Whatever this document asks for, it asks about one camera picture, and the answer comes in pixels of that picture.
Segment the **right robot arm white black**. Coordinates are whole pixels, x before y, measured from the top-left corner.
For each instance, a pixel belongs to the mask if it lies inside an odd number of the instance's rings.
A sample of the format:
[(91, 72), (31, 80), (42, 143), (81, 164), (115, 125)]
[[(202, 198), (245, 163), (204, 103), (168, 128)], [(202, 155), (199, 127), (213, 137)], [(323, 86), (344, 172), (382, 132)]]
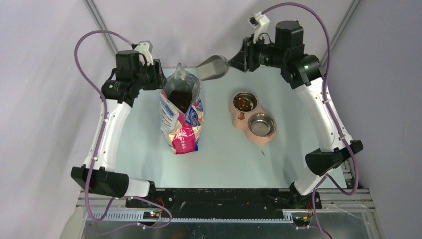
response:
[(304, 53), (303, 28), (297, 21), (276, 24), (275, 42), (265, 43), (260, 36), (269, 23), (250, 19), (255, 32), (243, 40), (241, 50), (229, 60), (229, 66), (242, 72), (253, 72), (261, 65), (278, 68), (282, 78), (296, 92), (308, 110), (316, 130), (319, 148), (305, 156), (306, 168), (292, 183), (289, 200), (295, 208), (304, 207), (309, 193), (323, 177), (363, 150), (338, 119), (328, 91), (323, 89), (319, 59)]

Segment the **steel bowl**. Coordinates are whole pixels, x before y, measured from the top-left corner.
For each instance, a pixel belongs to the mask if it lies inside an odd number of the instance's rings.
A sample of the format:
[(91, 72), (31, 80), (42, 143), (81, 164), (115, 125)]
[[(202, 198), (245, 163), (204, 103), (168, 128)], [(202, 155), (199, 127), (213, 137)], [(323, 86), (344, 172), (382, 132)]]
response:
[(258, 99), (251, 92), (239, 92), (233, 97), (233, 105), (239, 111), (250, 112), (258, 106)]
[(248, 129), (259, 137), (270, 137), (276, 132), (276, 122), (267, 113), (255, 113), (251, 115), (247, 123)]

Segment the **metal food scoop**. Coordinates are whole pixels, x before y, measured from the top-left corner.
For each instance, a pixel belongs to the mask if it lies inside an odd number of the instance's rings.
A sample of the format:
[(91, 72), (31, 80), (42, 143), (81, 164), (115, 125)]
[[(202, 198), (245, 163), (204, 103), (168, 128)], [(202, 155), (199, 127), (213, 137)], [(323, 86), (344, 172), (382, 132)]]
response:
[(228, 59), (222, 55), (213, 55), (200, 63), (196, 70), (201, 81), (224, 77), (229, 71)]

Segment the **near steel bowl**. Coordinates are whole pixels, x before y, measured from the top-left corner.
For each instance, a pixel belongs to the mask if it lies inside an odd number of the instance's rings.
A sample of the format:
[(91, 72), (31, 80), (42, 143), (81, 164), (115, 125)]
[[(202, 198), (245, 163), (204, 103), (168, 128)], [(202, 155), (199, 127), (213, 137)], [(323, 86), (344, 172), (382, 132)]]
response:
[(251, 115), (247, 123), (248, 129), (259, 137), (270, 137), (276, 132), (276, 122), (267, 113), (255, 113)]

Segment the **aluminium frame rail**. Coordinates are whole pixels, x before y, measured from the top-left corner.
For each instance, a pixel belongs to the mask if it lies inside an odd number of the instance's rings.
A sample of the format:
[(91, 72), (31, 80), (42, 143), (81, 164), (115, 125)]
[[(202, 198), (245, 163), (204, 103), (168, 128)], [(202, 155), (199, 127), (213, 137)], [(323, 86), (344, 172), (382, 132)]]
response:
[(293, 196), (288, 189), (157, 188), (148, 200), (115, 199), (105, 219), (165, 222), (288, 222), (315, 213), (374, 213), (368, 190), (346, 196), (336, 189), (320, 189), (314, 196)]

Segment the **kibble in far bowl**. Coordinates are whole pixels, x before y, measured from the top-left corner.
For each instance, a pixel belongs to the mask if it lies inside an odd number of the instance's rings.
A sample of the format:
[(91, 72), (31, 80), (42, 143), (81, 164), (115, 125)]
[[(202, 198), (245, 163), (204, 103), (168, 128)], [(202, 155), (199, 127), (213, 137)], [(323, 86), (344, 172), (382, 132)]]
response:
[(249, 112), (254, 109), (254, 98), (249, 95), (237, 96), (233, 99), (234, 106), (243, 112)]

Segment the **far steel bowl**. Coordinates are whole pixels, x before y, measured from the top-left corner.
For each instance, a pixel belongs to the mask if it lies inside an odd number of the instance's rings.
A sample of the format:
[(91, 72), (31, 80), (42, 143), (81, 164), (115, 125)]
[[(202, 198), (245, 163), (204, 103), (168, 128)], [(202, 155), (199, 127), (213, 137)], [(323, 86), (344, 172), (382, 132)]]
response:
[(239, 92), (233, 97), (233, 105), (239, 111), (250, 112), (258, 106), (258, 99), (251, 92)]

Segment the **colourful pet food bag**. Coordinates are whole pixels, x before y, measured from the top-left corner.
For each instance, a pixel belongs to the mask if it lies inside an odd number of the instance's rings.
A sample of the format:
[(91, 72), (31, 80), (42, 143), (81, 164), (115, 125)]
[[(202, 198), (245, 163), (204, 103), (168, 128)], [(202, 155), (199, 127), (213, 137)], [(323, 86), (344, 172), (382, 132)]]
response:
[[(200, 89), (199, 79), (179, 63), (174, 73), (166, 78), (165, 86), (160, 92), (161, 131), (175, 154), (186, 154), (198, 150), (198, 141), (204, 122)], [(168, 100), (172, 91), (193, 94), (186, 113), (182, 113)]]

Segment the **brown pet food kibble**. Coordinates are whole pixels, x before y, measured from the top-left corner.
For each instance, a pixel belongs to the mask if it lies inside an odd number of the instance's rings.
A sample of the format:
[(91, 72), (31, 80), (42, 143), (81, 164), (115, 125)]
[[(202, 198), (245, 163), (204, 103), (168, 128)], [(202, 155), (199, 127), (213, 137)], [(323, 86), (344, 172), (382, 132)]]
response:
[(193, 94), (191, 92), (172, 91), (168, 100), (174, 104), (182, 113), (186, 113), (190, 107)]

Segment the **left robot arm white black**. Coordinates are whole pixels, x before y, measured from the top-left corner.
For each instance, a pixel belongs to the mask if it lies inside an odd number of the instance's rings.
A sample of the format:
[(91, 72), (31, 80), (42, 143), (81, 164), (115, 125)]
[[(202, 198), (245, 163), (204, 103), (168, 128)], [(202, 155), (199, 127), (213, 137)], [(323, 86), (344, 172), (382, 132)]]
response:
[(100, 119), (88, 156), (81, 167), (73, 167), (71, 178), (92, 194), (114, 198), (138, 197), (145, 207), (157, 202), (152, 181), (116, 172), (117, 150), (125, 121), (141, 90), (163, 88), (165, 77), (160, 61), (150, 50), (123, 50), (116, 54), (116, 67), (102, 87)]

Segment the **pink double pet feeder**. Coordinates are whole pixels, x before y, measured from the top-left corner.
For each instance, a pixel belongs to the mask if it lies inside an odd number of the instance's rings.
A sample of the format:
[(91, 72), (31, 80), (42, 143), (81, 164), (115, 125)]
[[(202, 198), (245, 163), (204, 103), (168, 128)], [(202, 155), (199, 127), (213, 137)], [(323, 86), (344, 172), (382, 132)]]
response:
[(274, 118), (261, 107), (258, 97), (248, 91), (237, 92), (229, 101), (232, 125), (256, 145), (266, 145), (277, 137)]

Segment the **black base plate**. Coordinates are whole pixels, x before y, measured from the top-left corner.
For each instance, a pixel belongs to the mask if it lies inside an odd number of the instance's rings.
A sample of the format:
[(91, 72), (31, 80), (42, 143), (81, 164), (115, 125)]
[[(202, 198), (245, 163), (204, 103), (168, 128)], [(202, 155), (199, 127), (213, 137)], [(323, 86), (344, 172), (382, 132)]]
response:
[(283, 219), (287, 209), (321, 209), (318, 193), (301, 196), (291, 189), (157, 188), (146, 198), (126, 200), (127, 208), (152, 208), (158, 203), (174, 219)]

